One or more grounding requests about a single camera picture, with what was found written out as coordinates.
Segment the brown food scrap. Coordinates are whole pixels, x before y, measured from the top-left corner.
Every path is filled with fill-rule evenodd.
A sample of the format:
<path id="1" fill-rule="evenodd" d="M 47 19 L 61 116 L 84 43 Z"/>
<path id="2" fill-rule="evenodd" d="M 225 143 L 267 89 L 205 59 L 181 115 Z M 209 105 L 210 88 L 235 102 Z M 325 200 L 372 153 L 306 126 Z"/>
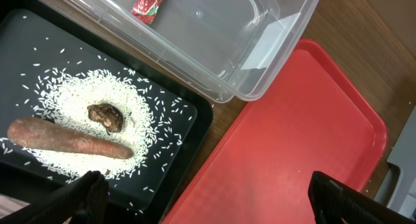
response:
<path id="1" fill-rule="evenodd" d="M 117 133 L 122 131 L 124 124 L 123 114 L 108 103 L 87 106 L 88 118 L 104 126 L 107 132 Z"/>

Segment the pile of white rice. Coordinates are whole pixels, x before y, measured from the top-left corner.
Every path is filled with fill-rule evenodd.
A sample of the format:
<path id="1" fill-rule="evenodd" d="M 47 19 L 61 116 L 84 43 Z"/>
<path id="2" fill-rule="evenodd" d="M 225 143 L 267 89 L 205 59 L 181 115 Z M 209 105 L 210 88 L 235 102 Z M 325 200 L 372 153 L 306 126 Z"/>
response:
<path id="1" fill-rule="evenodd" d="M 88 68 L 76 74 L 70 63 L 60 65 L 34 63 L 40 72 L 34 85 L 34 114 L 85 134 L 130 148 L 134 155 L 122 160 L 98 155 L 58 153 L 28 149 L 12 143 L 1 134 L 1 161 L 61 184 L 69 184 L 87 171 L 100 171 L 112 180 L 132 177 L 146 162 L 168 152 L 165 141 L 181 145 L 181 135 L 173 133 L 169 113 L 183 113 L 188 105 L 176 97 L 163 100 L 163 90 L 150 80 L 123 67 L 121 72 L 107 68 Z M 124 117 L 121 132 L 107 132 L 104 126 L 88 118 L 87 106 L 108 103 Z"/>

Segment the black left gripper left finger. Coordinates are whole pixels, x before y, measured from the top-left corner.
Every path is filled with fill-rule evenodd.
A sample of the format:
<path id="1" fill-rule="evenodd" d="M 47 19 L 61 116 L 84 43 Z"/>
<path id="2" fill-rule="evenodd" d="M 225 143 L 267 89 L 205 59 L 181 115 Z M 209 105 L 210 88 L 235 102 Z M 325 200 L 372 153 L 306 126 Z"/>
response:
<path id="1" fill-rule="evenodd" d="M 98 171 L 89 171 L 47 197 L 1 218 L 1 224 L 98 224 L 105 222 L 109 183 Z"/>

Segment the brown sausage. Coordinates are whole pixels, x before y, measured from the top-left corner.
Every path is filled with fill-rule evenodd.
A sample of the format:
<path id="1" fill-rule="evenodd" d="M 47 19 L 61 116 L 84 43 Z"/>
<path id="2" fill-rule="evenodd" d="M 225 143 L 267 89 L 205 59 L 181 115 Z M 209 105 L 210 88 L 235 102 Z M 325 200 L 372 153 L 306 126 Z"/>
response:
<path id="1" fill-rule="evenodd" d="M 34 117 L 14 120 L 7 130 L 7 137 L 12 143 L 29 149 L 99 155 L 116 159 L 128 159 L 134 155 L 126 146 Z"/>

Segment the red snack wrapper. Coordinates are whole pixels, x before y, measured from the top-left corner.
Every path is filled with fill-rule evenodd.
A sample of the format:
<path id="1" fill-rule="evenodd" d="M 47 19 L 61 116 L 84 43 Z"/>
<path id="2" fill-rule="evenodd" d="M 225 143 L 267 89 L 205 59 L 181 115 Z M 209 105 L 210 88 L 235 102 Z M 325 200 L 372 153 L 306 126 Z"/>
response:
<path id="1" fill-rule="evenodd" d="M 141 22 L 149 24 L 155 19 L 162 1 L 163 0 L 136 0 L 131 13 Z"/>

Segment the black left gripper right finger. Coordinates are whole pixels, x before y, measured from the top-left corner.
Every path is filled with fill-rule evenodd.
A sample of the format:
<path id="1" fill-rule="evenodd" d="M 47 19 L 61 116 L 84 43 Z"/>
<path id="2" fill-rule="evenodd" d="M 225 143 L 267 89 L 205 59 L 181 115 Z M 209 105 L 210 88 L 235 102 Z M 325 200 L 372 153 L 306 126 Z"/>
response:
<path id="1" fill-rule="evenodd" d="M 321 171 L 313 172 L 308 197 L 316 224 L 415 224 Z"/>

